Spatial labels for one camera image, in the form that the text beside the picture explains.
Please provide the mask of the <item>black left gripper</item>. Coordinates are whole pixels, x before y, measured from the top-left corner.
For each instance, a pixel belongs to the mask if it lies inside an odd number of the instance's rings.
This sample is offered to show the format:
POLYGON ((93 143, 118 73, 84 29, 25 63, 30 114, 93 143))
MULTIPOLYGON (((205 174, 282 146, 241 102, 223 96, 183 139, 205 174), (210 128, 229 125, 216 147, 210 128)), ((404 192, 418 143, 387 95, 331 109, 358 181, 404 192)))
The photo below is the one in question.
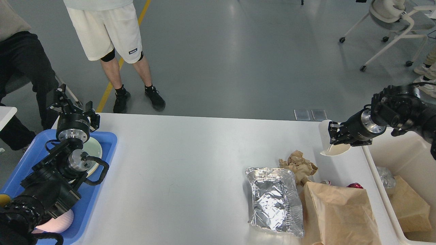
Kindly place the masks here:
POLYGON ((100 115, 95 112, 92 101, 86 103, 83 113, 83 110, 68 98, 66 90, 67 85, 60 85, 47 94, 47 109, 61 114, 56 138, 59 141, 78 138, 85 143, 89 140, 90 132, 99 129, 100 115))

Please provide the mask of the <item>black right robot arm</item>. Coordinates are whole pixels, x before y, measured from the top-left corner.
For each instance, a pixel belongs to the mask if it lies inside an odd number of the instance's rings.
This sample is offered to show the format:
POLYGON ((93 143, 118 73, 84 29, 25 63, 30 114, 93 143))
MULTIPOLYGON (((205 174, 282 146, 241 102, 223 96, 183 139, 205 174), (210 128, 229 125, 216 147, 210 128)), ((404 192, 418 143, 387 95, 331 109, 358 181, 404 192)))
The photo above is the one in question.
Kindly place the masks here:
POLYGON ((431 82, 389 85, 375 93, 371 103, 366 104, 347 121, 329 122, 329 143, 370 145, 373 138, 383 134, 387 127, 392 127, 392 136, 404 135, 409 131, 416 132, 430 143, 430 153, 435 158, 436 111, 434 104, 427 104, 420 99, 419 87, 424 85, 431 85, 431 82))

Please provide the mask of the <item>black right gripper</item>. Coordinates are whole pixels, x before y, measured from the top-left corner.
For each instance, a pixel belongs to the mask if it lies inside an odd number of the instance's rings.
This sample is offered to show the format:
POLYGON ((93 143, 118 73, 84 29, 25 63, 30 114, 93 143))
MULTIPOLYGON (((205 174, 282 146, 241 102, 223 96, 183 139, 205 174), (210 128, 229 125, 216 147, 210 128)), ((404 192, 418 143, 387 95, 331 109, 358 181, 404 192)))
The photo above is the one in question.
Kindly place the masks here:
POLYGON ((380 126, 372 120, 370 109, 361 110, 342 124, 338 124, 336 121, 330 121, 328 124, 331 145, 370 145, 373 138, 385 131, 386 126, 380 126))

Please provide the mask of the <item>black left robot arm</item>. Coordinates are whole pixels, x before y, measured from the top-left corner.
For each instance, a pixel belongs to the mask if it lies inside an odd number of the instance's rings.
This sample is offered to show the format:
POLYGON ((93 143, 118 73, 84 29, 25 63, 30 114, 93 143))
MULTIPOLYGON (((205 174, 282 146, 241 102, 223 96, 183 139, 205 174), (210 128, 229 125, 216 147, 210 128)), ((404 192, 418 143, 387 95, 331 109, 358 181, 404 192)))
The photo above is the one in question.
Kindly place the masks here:
POLYGON ((83 144, 99 128, 100 115, 89 101, 85 110, 67 97, 66 85, 53 90, 49 108, 59 112, 56 141, 49 154, 32 167, 33 172, 21 181, 24 191, 1 207, 1 244, 36 245, 40 239, 64 238, 56 232, 33 233, 48 217, 58 218, 81 199, 78 188, 103 182, 109 164, 89 155, 83 144))

